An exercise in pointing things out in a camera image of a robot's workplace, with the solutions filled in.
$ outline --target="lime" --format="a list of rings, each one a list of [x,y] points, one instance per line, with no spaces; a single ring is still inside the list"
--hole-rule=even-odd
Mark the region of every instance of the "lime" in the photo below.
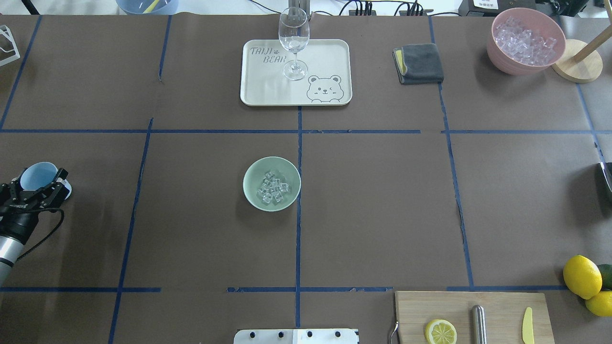
[[[602,288],[612,290],[612,265],[600,264],[597,267],[602,273]]]
[[[597,265],[585,256],[571,257],[563,267],[565,284],[574,294],[585,300],[597,295],[602,289],[602,274]]]
[[[584,303],[597,316],[612,316],[612,291],[600,291]]]
[[[457,330],[444,319],[431,320],[425,327],[425,338],[429,344],[455,344]]]

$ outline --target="bear illustration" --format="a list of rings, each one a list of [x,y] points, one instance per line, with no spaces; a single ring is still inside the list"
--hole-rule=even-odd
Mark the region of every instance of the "bear illustration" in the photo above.
[[[340,87],[340,77],[332,75],[329,78],[319,78],[316,75],[308,77],[310,87],[306,93],[313,103],[340,103],[344,91]]]

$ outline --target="green bowl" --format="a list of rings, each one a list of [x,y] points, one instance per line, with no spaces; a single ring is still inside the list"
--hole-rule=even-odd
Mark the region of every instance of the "green bowl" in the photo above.
[[[289,184],[289,192],[283,193],[283,200],[277,204],[274,200],[270,204],[266,204],[257,195],[257,190],[261,187],[264,176],[268,171],[278,171],[285,177],[285,182]],[[281,157],[265,157],[257,160],[247,169],[242,180],[242,190],[247,197],[247,201],[263,211],[279,211],[287,208],[295,202],[301,188],[302,178],[300,178],[297,168],[289,160]]]

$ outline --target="lemon slice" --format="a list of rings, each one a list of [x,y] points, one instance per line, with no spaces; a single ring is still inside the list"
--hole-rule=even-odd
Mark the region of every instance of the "lemon slice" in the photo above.
[[[455,326],[444,319],[431,320],[425,327],[425,338],[429,344],[455,344]]]

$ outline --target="glass stem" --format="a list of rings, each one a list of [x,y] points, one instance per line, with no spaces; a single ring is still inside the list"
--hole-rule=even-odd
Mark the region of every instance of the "glass stem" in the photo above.
[[[297,65],[297,53],[293,53],[293,55],[294,55],[294,58],[293,58],[293,65],[291,66],[291,68],[292,68],[293,70],[298,70],[298,69],[300,69],[300,66],[299,66],[299,65]]]

